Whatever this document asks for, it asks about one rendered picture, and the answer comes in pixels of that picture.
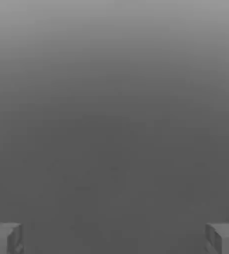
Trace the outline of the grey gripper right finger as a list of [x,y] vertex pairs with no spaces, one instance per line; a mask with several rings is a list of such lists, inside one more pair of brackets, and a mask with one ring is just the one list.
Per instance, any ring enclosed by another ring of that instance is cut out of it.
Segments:
[[229,254],[229,223],[205,225],[204,254]]

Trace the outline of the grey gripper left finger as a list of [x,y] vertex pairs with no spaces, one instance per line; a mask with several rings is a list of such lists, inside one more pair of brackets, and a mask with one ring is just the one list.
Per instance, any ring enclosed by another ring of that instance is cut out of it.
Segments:
[[0,223],[0,254],[24,254],[21,223]]

